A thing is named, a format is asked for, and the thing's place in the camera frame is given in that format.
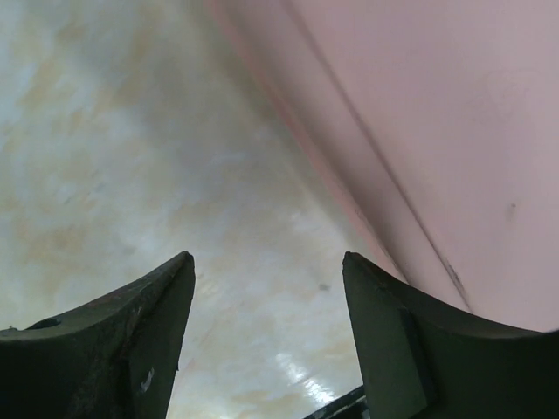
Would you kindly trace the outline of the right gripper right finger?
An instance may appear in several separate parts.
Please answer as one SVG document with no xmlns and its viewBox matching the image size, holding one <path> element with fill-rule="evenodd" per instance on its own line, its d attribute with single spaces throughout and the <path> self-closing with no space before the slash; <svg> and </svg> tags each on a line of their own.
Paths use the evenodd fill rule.
<svg viewBox="0 0 559 419">
<path fill-rule="evenodd" d="M 342 276 L 372 417 L 557 417 L 557 332 L 467 313 L 355 252 Z"/>
</svg>

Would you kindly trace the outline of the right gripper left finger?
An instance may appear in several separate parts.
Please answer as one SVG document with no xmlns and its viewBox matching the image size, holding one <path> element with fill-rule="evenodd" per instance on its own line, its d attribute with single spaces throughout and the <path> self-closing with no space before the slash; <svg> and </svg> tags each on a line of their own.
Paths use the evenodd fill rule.
<svg viewBox="0 0 559 419">
<path fill-rule="evenodd" d="M 1 332 L 3 418 L 164 418 L 195 290 L 182 251 L 83 306 Z"/>
</svg>

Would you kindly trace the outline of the pink perforated basket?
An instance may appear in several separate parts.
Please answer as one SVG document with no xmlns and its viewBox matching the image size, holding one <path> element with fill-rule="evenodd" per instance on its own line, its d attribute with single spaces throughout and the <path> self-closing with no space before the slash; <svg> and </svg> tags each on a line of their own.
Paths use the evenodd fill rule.
<svg viewBox="0 0 559 419">
<path fill-rule="evenodd" d="M 558 326 L 555 1 L 213 1 L 384 269 Z"/>
</svg>

